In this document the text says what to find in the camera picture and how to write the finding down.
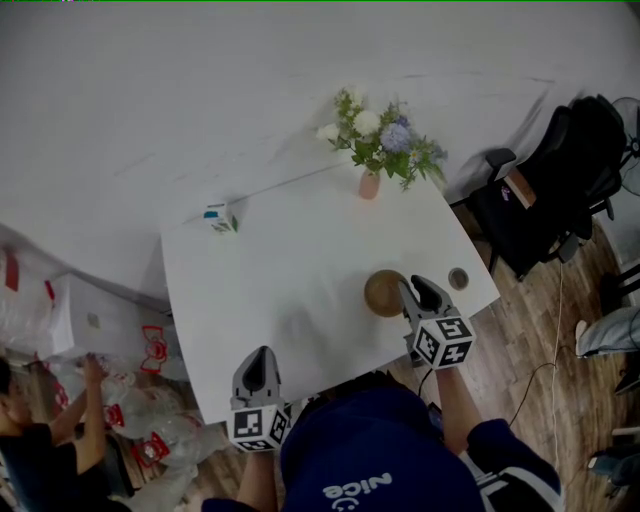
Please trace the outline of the small white carton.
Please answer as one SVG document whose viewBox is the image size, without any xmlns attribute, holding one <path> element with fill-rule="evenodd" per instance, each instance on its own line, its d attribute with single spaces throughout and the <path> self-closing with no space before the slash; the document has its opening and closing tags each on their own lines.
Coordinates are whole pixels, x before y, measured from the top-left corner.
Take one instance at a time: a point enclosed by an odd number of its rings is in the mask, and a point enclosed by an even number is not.
<svg viewBox="0 0 640 512">
<path fill-rule="evenodd" d="M 228 203 L 208 205 L 202 215 L 207 226 L 218 234 L 237 233 L 238 220 Z"/>
</svg>

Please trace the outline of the white table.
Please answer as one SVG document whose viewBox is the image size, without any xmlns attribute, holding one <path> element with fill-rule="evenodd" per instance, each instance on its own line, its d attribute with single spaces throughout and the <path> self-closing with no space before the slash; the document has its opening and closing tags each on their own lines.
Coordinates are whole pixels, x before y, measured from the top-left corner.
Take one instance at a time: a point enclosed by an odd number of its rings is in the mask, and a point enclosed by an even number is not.
<svg viewBox="0 0 640 512">
<path fill-rule="evenodd" d="M 230 411 L 232 377 L 256 348 L 276 354 L 288 401 L 381 367 L 406 352 L 401 317 L 364 301 L 367 279 L 391 269 L 452 290 L 465 316 L 499 293 L 484 262 L 430 180 L 402 191 L 384 180 L 364 200 L 360 172 L 319 172 L 240 201 L 239 229 L 218 235 L 188 222 L 161 237 L 171 309 L 199 410 L 207 423 Z"/>
</svg>

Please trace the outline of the white and blue flower bouquet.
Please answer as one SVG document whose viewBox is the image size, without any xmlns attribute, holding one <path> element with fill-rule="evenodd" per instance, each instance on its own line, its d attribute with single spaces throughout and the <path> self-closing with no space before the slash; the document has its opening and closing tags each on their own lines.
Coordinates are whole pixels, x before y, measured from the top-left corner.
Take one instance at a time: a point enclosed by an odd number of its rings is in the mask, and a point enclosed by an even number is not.
<svg viewBox="0 0 640 512">
<path fill-rule="evenodd" d="M 335 121 L 319 127 L 316 138 L 336 151 L 348 151 L 354 166 L 380 178 L 398 178 L 402 191 L 419 178 L 432 180 L 439 190 L 446 187 L 442 164 L 447 151 L 414 129 L 400 102 L 378 113 L 368 108 L 364 93 L 348 86 L 336 93 L 333 106 Z"/>
</svg>

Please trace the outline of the person's left forearm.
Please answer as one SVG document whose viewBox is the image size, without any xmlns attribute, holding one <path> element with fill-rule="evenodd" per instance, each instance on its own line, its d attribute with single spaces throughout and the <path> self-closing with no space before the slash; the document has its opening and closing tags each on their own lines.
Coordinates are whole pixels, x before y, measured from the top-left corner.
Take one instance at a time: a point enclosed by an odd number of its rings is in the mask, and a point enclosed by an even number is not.
<svg viewBox="0 0 640 512">
<path fill-rule="evenodd" d="M 258 512 L 278 512 L 272 452 L 255 452 L 248 455 L 237 500 Z"/>
</svg>

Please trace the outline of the black mesh office chair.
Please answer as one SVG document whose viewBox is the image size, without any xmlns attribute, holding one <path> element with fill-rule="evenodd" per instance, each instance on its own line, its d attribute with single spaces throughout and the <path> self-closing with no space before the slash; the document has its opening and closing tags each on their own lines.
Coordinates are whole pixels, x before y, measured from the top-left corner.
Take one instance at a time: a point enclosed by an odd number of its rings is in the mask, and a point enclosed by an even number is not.
<svg viewBox="0 0 640 512">
<path fill-rule="evenodd" d="M 518 279 L 536 264 L 559 257 L 562 247 L 574 248 L 579 239 L 571 230 L 578 206 L 574 160 L 579 149 L 572 104 L 554 110 L 541 142 L 523 162 L 508 148 L 488 151 L 489 177 L 462 201 L 481 230 L 477 240 L 491 247 L 490 261 L 503 260 Z M 536 194 L 529 209 L 504 184 L 514 167 Z"/>
<path fill-rule="evenodd" d="M 610 198 L 621 188 L 626 134 L 621 116 L 602 95 L 575 100 L 571 111 L 579 143 L 574 160 L 578 206 L 571 230 L 589 240 L 592 217 L 603 210 L 612 213 Z"/>
</svg>

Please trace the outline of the brown cardboard box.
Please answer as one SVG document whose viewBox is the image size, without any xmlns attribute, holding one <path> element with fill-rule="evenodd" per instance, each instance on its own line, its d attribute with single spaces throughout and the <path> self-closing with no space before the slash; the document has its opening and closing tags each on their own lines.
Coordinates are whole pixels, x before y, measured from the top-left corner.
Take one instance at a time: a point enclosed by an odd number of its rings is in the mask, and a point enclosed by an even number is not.
<svg viewBox="0 0 640 512">
<path fill-rule="evenodd" d="M 518 199 L 525 209 L 529 209 L 536 202 L 536 194 L 517 167 L 512 168 L 504 177 L 504 184 Z"/>
</svg>

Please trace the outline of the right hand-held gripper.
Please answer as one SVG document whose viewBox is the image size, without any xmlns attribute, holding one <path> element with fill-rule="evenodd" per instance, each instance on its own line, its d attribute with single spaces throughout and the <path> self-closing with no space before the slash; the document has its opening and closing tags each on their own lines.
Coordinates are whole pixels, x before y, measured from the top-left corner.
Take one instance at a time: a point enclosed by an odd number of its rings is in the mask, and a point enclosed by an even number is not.
<svg viewBox="0 0 640 512">
<path fill-rule="evenodd" d="M 462 364 L 476 341 L 469 319 L 459 315 L 421 319 L 421 308 L 444 314 L 453 307 L 453 303 L 449 294 L 429 279 L 412 275 L 410 281 L 418 292 L 419 300 L 406 279 L 398 281 L 398 289 L 404 318 L 409 323 L 417 321 L 405 337 L 412 360 L 433 370 Z"/>
</svg>

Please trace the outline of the person's navy shirt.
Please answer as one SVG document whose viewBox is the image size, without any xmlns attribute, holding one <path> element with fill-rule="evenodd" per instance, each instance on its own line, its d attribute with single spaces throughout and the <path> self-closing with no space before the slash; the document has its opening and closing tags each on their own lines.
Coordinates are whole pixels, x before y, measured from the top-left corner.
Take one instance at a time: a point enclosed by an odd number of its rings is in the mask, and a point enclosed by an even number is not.
<svg viewBox="0 0 640 512">
<path fill-rule="evenodd" d="M 554 468 L 503 419 L 453 454 L 413 392 L 378 388 L 296 422 L 281 450 L 282 512 L 564 512 Z"/>
</svg>

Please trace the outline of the white water dispenser box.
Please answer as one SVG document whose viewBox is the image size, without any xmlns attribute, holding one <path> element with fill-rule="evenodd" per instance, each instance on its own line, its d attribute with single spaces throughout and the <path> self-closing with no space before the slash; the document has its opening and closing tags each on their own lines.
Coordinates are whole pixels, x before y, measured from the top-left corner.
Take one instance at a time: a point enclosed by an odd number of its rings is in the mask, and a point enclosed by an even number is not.
<svg viewBox="0 0 640 512">
<path fill-rule="evenodd" d="M 39 357 L 78 357 L 87 353 L 141 361 L 147 337 L 173 321 L 90 284 L 72 274 L 51 282 L 54 307 L 50 341 Z"/>
</svg>

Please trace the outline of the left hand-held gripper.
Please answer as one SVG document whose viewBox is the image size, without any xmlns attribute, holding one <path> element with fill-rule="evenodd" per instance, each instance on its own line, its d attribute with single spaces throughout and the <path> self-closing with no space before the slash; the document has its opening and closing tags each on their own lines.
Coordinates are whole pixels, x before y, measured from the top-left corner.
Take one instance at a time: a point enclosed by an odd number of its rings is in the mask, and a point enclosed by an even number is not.
<svg viewBox="0 0 640 512">
<path fill-rule="evenodd" d="M 233 375 L 227 421 L 230 442 L 239 450 L 279 450 L 290 429 L 290 415 L 280 397 L 281 379 L 276 355 L 270 347 L 251 352 Z"/>
</svg>

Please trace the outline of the pink vase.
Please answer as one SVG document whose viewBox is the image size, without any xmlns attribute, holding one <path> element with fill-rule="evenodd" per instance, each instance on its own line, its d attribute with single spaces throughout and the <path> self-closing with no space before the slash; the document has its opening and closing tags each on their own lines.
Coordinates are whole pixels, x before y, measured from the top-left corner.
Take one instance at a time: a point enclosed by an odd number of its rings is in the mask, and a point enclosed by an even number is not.
<svg viewBox="0 0 640 512">
<path fill-rule="evenodd" d="M 376 172 L 366 169 L 360 179 L 358 194 L 362 199 L 373 200 L 379 193 L 381 178 Z"/>
</svg>

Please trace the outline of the person's right forearm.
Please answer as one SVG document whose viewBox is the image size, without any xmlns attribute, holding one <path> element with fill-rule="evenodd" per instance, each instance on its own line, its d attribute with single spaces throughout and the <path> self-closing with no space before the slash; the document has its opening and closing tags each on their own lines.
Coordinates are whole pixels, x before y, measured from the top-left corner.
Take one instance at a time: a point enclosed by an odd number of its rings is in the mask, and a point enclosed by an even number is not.
<svg viewBox="0 0 640 512">
<path fill-rule="evenodd" d="M 470 432 L 483 422 L 457 367 L 436 371 L 445 446 L 459 455 L 468 447 Z"/>
</svg>

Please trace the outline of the clear bag of empty bottles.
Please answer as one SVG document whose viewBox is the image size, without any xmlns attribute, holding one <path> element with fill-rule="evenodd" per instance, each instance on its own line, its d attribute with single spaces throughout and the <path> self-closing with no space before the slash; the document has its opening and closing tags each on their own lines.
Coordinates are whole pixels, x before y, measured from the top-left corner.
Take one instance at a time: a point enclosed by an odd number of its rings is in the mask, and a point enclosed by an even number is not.
<svg viewBox="0 0 640 512">
<path fill-rule="evenodd" d="M 39 359 L 53 355 L 53 281 L 69 271 L 63 262 L 0 223 L 1 347 Z"/>
</svg>

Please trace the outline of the black standing fan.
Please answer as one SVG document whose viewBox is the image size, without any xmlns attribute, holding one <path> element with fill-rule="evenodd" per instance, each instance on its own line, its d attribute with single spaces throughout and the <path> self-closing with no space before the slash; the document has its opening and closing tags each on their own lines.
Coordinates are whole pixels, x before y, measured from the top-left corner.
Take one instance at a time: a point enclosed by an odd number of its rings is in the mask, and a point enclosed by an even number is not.
<svg viewBox="0 0 640 512">
<path fill-rule="evenodd" d="M 620 168 L 622 187 L 640 197 L 640 100 L 621 97 L 613 106 L 623 121 L 626 137 Z"/>
</svg>

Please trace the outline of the pile of clear water bottles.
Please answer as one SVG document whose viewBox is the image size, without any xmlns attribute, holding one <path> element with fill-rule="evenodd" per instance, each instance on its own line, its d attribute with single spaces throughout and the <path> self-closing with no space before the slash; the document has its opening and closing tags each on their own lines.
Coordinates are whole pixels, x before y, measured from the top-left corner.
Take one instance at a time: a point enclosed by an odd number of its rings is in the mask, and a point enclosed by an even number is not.
<svg viewBox="0 0 640 512">
<path fill-rule="evenodd" d="M 188 384 L 189 375 L 173 326 L 144 319 L 123 325 L 90 326 L 77 332 L 85 348 L 63 348 L 73 329 L 52 327 L 27 352 L 55 376 L 64 407 L 79 395 L 80 359 L 92 352 L 106 373 L 102 382 L 104 420 L 115 434 L 134 442 L 142 466 L 193 468 L 225 441 L 206 424 L 173 385 Z"/>
</svg>

